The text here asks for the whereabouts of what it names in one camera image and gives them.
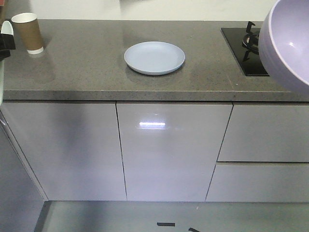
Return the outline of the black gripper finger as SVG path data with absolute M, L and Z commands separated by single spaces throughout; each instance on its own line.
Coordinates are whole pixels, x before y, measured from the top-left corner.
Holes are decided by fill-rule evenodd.
M 4 60 L 11 56 L 10 50 L 1 50 L 0 51 L 0 60 Z
M 15 50 L 14 36 L 11 34 L 0 35 L 0 50 Z

